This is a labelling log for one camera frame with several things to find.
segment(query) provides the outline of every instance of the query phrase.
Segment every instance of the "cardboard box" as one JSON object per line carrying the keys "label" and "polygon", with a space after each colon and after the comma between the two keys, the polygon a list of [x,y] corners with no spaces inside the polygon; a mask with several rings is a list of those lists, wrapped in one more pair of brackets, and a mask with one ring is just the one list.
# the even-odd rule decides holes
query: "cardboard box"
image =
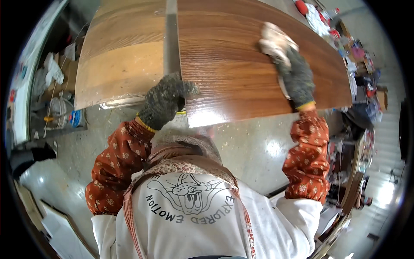
{"label": "cardboard box", "polygon": [[388,89],[377,86],[377,99],[382,111],[388,110]]}
{"label": "cardboard box", "polygon": [[[65,92],[71,92],[75,94],[75,82],[76,82],[76,73],[78,67],[78,61],[72,61],[69,58],[66,58],[65,63],[64,56],[59,54],[55,55],[55,61],[59,64],[59,67],[62,70],[63,75],[65,78],[63,79],[63,84],[59,85],[56,84],[55,93],[53,97],[58,97],[59,92],[64,90]],[[50,101],[52,99],[53,87],[55,86],[55,80],[52,80],[49,87],[43,93],[41,100],[42,101]]]}

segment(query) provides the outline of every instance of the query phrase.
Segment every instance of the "wood grain panel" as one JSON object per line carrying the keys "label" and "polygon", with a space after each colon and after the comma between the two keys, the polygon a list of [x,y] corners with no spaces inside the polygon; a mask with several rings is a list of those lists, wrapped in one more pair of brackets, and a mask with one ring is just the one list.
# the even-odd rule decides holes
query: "wood grain panel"
{"label": "wood grain panel", "polygon": [[309,62],[318,109],[352,104],[346,68],[327,42],[291,16],[256,0],[178,0],[181,74],[200,85],[186,99],[199,127],[293,112],[258,41],[264,21],[278,25]]}
{"label": "wood grain panel", "polygon": [[75,109],[144,96],[164,74],[165,0],[107,0],[82,47]]}

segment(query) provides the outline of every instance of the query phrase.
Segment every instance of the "work glove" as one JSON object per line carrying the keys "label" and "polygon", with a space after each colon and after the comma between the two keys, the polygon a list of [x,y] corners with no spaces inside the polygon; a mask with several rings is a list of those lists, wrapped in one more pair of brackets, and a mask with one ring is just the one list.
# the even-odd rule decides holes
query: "work glove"
{"label": "work glove", "polygon": [[313,99],[315,89],[313,73],[305,58],[294,48],[289,47],[286,55],[290,60],[291,68],[278,56],[272,56],[273,63],[276,65],[279,75],[283,78],[286,91],[295,108],[300,110],[305,104],[315,103]]}
{"label": "work glove", "polygon": [[178,72],[165,75],[145,95],[144,107],[137,116],[148,130],[159,131],[184,108],[184,98],[197,93],[198,86],[194,82],[182,81]]}

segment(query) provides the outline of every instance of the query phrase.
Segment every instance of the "white shirt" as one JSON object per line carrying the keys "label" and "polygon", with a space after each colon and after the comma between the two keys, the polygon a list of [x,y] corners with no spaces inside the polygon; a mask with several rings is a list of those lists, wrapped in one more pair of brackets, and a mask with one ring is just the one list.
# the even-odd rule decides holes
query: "white shirt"
{"label": "white shirt", "polygon": [[[280,198],[274,206],[240,180],[238,185],[252,223],[256,258],[302,259],[313,252],[320,202]],[[240,204],[229,185],[214,176],[154,176],[134,191],[132,203],[136,232],[149,259],[246,257]],[[101,258],[138,258],[123,209],[116,217],[94,216],[92,223]]]}

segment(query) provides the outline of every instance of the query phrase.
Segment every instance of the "orange floral sleeve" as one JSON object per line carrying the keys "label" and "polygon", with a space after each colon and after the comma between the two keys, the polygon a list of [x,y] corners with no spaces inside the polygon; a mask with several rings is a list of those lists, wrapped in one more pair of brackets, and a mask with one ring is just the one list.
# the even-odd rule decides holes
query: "orange floral sleeve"
{"label": "orange floral sleeve", "polygon": [[308,198],[323,204],[329,190],[325,179],[329,171],[328,125],[316,110],[301,111],[300,119],[292,126],[291,137],[299,145],[289,150],[283,165],[282,170],[289,179],[285,198]]}
{"label": "orange floral sleeve", "polygon": [[96,158],[92,182],[85,190],[88,208],[94,215],[118,214],[131,175],[143,169],[142,162],[151,153],[153,136],[135,120],[121,123],[109,136],[108,148]]}

